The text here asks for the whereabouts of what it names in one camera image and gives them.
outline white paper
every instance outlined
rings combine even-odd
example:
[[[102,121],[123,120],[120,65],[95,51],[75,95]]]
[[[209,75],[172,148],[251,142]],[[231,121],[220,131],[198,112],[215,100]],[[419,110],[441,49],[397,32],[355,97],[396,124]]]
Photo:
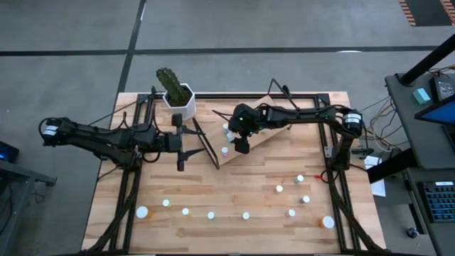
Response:
[[[368,170],[369,168],[382,163],[382,159],[376,156],[367,156],[365,158],[365,168]],[[371,184],[371,192],[375,196],[382,196],[385,197],[385,184],[384,180],[376,181],[375,183]]]

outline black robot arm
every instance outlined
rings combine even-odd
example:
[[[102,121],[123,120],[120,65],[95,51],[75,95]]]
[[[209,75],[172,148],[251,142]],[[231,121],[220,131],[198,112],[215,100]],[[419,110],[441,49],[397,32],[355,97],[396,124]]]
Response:
[[[235,107],[229,120],[229,130],[240,135],[235,139],[235,150],[247,154],[250,145],[247,138],[262,129],[277,129],[288,124],[324,123],[341,135],[340,143],[333,149],[331,165],[335,170],[349,169],[350,147],[362,134],[362,114],[338,105],[320,108],[288,110],[262,104],[256,108],[240,104]]]
[[[182,125],[181,114],[172,116],[172,125],[176,127],[175,134],[158,132],[151,123],[109,130],[78,124],[67,117],[51,117],[41,121],[38,130],[44,146],[77,146],[100,159],[111,159],[121,169],[139,168],[146,153],[177,153],[177,169],[183,171],[183,162],[203,149],[183,152],[182,134],[195,132]]]

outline wooden board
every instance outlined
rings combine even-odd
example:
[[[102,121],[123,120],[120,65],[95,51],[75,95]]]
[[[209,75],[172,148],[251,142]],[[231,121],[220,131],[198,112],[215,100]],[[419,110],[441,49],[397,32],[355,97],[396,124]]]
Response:
[[[262,103],[267,103],[268,105],[275,106],[275,102],[272,100],[270,96],[265,96],[255,102],[248,103],[248,105],[252,108],[259,106]],[[209,128],[204,130],[206,133],[207,139],[212,145],[215,153],[218,156],[218,163],[220,166],[226,164],[227,162],[233,160],[237,156],[242,156],[242,153],[235,151],[235,145],[228,143],[227,137],[223,131],[223,124],[226,124],[226,120],[219,118],[220,121],[212,124]],[[257,145],[267,141],[268,139],[272,138],[274,135],[280,133],[281,131],[285,130],[288,126],[285,126],[281,129],[263,129],[259,134],[253,134],[251,137],[248,138],[248,143],[250,144],[250,149],[254,149]],[[227,147],[228,154],[223,156],[221,154],[221,149],[223,147]]]
[[[136,100],[136,93],[119,95],[116,109]],[[349,106],[345,92],[330,92],[332,104]],[[254,100],[198,100],[197,120],[203,129],[219,118],[212,109],[232,112],[240,102]],[[285,100],[277,105],[291,108]],[[295,100],[300,107],[313,107],[312,100]],[[131,122],[134,107],[125,109]],[[170,126],[168,110],[157,105],[160,129]],[[116,127],[122,112],[112,121]],[[200,147],[196,136],[185,136],[185,150]],[[112,163],[102,164],[100,175],[111,170]],[[145,164],[142,170],[137,207],[146,206],[153,212],[151,219],[134,219],[130,253],[336,253],[339,252],[336,230],[322,229],[318,221],[333,216],[328,186],[314,175],[324,170],[323,153],[316,124],[297,124],[284,130],[250,154],[239,156],[221,170],[216,170],[205,153],[199,153],[187,163],[184,172],[176,170],[176,156],[162,154],[155,164]],[[298,174],[305,176],[299,185],[293,183]],[[105,176],[95,190],[82,248],[93,245],[114,217],[121,171]],[[370,190],[368,175],[361,170],[346,172],[354,213],[365,231],[379,245],[384,239]],[[284,192],[273,192],[281,184]],[[308,195],[311,202],[299,204],[299,197]],[[161,206],[169,199],[170,208]],[[182,208],[191,216],[182,216]],[[293,208],[296,217],[285,212]],[[208,220],[208,211],[217,218]],[[241,219],[244,211],[251,215]],[[349,242],[347,222],[343,222]],[[124,222],[118,245],[122,245]]]

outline white hexagonal pot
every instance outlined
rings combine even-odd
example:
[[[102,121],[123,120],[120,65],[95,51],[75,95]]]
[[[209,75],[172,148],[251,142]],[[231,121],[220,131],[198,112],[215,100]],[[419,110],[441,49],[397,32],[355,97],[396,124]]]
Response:
[[[166,92],[163,96],[163,100],[166,103],[167,107],[171,110],[172,114],[182,114],[183,120],[188,120],[191,119],[195,116],[196,114],[196,97],[194,96],[194,92],[192,89],[188,86],[188,84],[182,83],[180,84],[182,87],[185,87],[188,89],[191,93],[190,100],[185,106],[182,107],[172,107],[167,98],[168,98],[168,92]]]

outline concrete floor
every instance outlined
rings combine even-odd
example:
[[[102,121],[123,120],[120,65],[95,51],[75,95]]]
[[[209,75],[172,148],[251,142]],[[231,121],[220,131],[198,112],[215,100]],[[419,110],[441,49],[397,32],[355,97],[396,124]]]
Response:
[[[126,49],[138,5],[0,0],[0,50]],[[136,48],[434,46],[453,32],[409,26],[397,0],[148,0]],[[141,55],[133,58],[125,91],[149,91],[158,85],[155,69],[166,66],[198,92],[263,91],[276,78],[293,91],[347,91],[351,106],[361,109],[387,96],[386,75],[426,54]],[[440,65],[454,62],[451,55]],[[20,165],[58,176],[54,188],[38,187],[46,199],[28,207],[15,255],[80,249],[100,161],[71,146],[42,147],[37,125],[52,116],[88,123],[111,112],[123,65],[123,55],[0,57],[0,140],[21,150]],[[379,107],[365,111],[367,121]],[[390,131],[399,125],[396,118]],[[403,131],[391,137],[405,140]],[[434,254],[426,235],[405,237],[413,226],[407,207],[378,205],[378,211],[389,249]]]

